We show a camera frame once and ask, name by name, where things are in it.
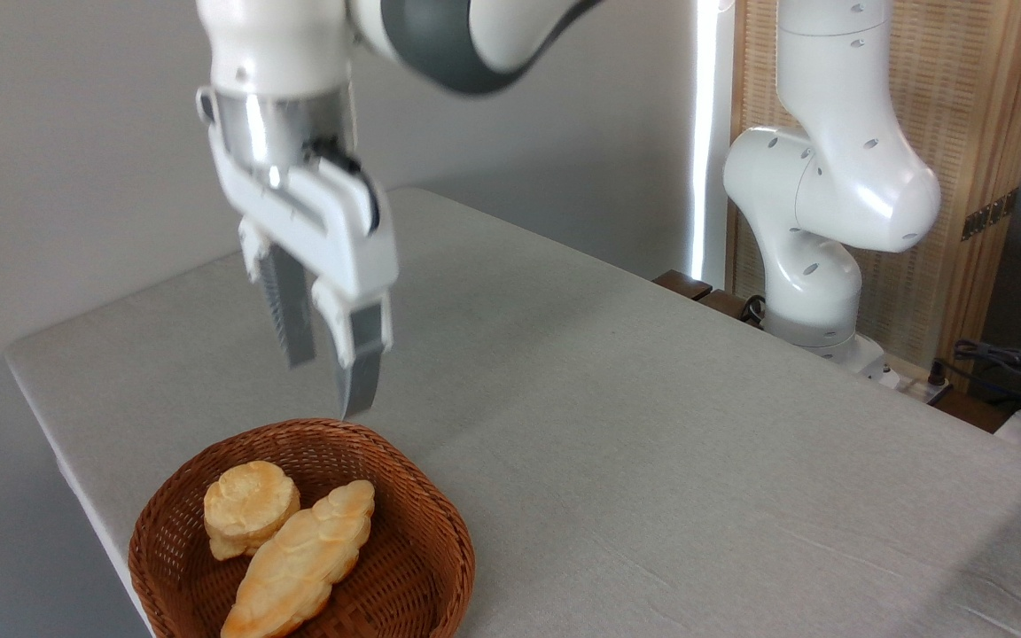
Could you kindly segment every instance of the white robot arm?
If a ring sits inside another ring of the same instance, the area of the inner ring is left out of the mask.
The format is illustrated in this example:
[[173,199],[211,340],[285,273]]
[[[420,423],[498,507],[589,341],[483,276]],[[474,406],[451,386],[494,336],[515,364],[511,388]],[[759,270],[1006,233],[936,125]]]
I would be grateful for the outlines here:
[[[291,366],[328,324],[341,416],[373,404],[398,275],[388,202],[353,157],[356,42],[460,93],[506,88],[599,0],[198,0],[211,42],[199,90],[239,242]],[[306,272],[315,276],[308,286]]]
[[862,273],[841,243],[902,252],[936,222],[939,183],[904,138],[888,92],[891,0],[781,0],[778,97],[805,129],[732,145],[727,194],[766,269],[766,331],[878,380],[857,334]]

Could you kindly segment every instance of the cable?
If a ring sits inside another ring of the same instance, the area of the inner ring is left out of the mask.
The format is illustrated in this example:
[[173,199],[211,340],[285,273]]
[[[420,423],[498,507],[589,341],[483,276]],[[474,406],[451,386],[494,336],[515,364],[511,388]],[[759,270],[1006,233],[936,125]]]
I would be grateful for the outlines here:
[[964,369],[953,366],[952,363],[947,362],[947,360],[936,359],[936,361],[939,364],[941,364],[941,366],[946,367],[947,371],[952,371],[952,372],[956,373],[957,375],[960,375],[961,377],[964,377],[964,379],[966,379],[966,380],[976,381],[976,383],[980,384],[981,386],[983,386],[985,388],[990,389],[990,391],[998,392],[998,393],[1001,393],[1001,394],[1010,395],[1010,396],[1013,396],[1013,397],[1017,397],[1017,399],[1021,399],[1021,391],[1019,391],[1018,389],[1009,388],[1009,387],[1006,387],[1006,386],[999,385],[999,384],[995,383],[995,381],[992,381],[992,380],[982,379],[982,377],[977,376],[977,375],[973,375],[973,373],[969,373],[967,371],[964,371]]
[[758,324],[763,323],[763,315],[766,314],[767,299],[763,295],[750,295],[746,303],[742,304],[742,311],[738,313],[740,322],[753,320]]

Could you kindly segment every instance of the wicker basket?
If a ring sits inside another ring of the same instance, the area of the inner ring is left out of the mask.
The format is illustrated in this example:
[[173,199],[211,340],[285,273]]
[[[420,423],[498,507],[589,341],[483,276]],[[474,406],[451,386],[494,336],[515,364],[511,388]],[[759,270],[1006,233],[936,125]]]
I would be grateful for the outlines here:
[[377,487],[373,533],[329,604],[292,635],[447,637],[474,584],[475,553],[459,513],[428,478],[377,433],[332,420],[264,426],[207,447],[149,500],[129,550],[133,587],[155,634],[218,635],[250,560],[214,560],[203,529],[203,493],[248,460],[283,468],[308,506],[352,480]]

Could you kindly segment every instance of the bread roll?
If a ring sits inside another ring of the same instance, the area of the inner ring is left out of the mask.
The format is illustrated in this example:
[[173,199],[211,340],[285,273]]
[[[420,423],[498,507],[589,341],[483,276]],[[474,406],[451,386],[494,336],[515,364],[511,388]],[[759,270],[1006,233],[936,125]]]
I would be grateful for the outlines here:
[[321,614],[369,540],[373,492],[356,480],[291,517],[254,554],[222,638],[277,638]]
[[211,554],[252,556],[299,509],[299,490],[279,465],[252,460],[227,470],[203,496]]

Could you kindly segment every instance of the gray tablecloth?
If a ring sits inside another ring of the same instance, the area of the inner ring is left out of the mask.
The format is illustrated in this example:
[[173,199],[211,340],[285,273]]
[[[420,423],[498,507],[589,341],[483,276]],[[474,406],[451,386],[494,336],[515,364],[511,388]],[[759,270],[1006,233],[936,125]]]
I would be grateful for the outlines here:
[[[1020,448],[448,199],[393,207],[396,347],[360,421],[470,526],[461,635],[1021,635]],[[238,257],[8,360],[126,584],[184,460],[335,412]]]

